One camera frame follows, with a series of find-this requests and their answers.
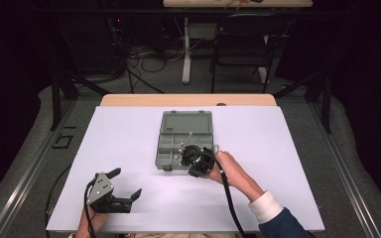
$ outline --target cuff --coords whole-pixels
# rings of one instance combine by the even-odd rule
[[[255,214],[259,224],[270,221],[284,209],[274,194],[268,190],[258,199],[249,203],[249,208]]]

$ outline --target black backdrop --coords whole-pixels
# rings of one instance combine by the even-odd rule
[[[50,84],[19,16],[12,2],[0,2],[0,182],[35,122],[38,92]]]
[[[317,8],[342,6],[318,2]],[[381,1],[366,3],[371,14],[364,16],[364,24],[345,59],[337,64],[331,94],[344,105],[359,158],[381,191]],[[320,68],[343,24],[325,20],[298,22],[276,75],[297,81]]]

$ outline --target white stand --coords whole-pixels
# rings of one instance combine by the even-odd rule
[[[182,83],[189,84],[191,81],[191,49],[190,49],[190,23],[189,18],[185,18],[185,61]]]
[[[264,36],[265,44],[268,44],[268,36]],[[261,77],[261,82],[264,83],[267,78],[267,69],[265,67],[258,67],[259,76]]]

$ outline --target wooden table edge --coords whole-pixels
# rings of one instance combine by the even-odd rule
[[[277,106],[271,94],[107,94],[100,106]]]

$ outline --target office chair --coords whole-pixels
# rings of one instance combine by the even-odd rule
[[[231,14],[216,26],[210,65],[211,93],[214,92],[217,66],[266,67],[262,93],[265,93],[275,48],[285,30],[286,21],[277,15]]]

